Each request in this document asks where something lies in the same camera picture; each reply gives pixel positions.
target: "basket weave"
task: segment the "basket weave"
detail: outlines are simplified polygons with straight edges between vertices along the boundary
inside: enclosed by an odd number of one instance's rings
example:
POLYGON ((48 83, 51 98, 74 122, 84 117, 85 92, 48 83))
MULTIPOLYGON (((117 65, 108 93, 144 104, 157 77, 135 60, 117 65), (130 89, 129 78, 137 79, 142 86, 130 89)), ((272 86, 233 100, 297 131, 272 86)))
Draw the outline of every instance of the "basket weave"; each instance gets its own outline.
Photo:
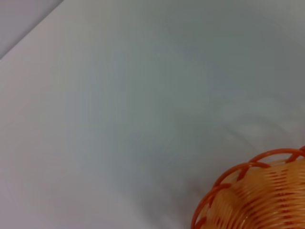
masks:
POLYGON ((191 229, 305 229, 304 157, 305 147, 277 149, 229 169, 199 203, 191 229), (259 162, 277 154, 290 157, 259 162))

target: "woven basket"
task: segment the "woven basket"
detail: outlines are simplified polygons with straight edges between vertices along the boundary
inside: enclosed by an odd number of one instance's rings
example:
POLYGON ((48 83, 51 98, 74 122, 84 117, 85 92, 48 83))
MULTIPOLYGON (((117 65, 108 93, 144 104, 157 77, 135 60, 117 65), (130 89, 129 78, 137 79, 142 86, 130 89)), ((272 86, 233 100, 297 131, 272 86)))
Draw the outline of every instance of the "woven basket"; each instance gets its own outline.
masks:
POLYGON ((199 203, 191 229, 305 229, 304 158, 305 147, 277 149, 227 170, 199 203), (260 162, 277 154, 290 157, 260 162))

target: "orange basket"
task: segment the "orange basket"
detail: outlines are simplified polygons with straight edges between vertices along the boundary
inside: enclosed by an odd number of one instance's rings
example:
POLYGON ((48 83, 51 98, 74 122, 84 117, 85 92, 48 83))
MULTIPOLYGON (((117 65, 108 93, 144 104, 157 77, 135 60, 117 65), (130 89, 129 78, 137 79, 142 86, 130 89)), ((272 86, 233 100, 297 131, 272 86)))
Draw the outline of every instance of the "orange basket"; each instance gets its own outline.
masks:
POLYGON ((305 229, 304 158, 305 146, 277 149, 227 170, 199 203, 191 229, 305 229), (260 162, 277 154, 290 157, 260 162))

